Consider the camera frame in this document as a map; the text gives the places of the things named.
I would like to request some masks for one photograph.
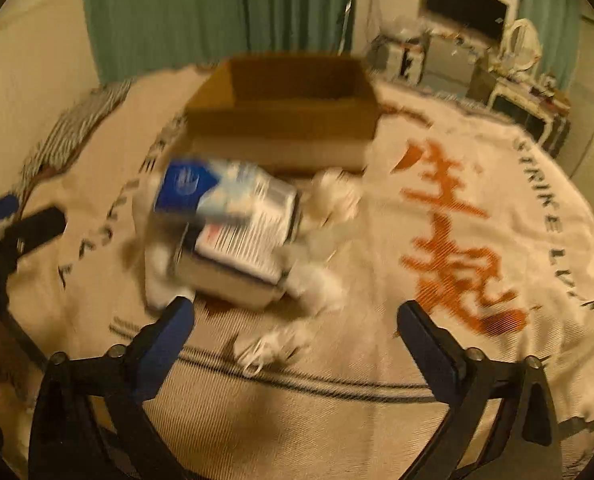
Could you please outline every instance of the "wall-mounted tv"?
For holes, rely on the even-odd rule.
[[[426,9],[501,41],[507,6],[499,0],[426,0]]]

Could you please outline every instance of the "open cardboard box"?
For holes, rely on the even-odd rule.
[[[186,118],[177,155],[248,160],[273,174],[360,173],[379,107],[357,59],[272,54],[220,64]]]

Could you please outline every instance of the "blanket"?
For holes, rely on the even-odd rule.
[[[46,354],[97,356],[154,320],[130,202],[175,154],[178,110],[201,82],[187,68],[133,83],[67,173],[29,197],[24,214],[57,204],[68,218],[9,283],[12,314]],[[391,113],[363,177],[361,228],[329,262],[347,286],[344,312],[322,320],[297,364],[249,378],[232,360],[234,336],[300,313],[198,302],[148,416],[182,465],[212,479],[399,478],[446,413],[395,334],[397,307],[416,298],[465,348],[541,359],[573,476],[594,448],[588,204],[520,128],[412,90],[378,91]],[[490,404],[464,463],[482,448]]]

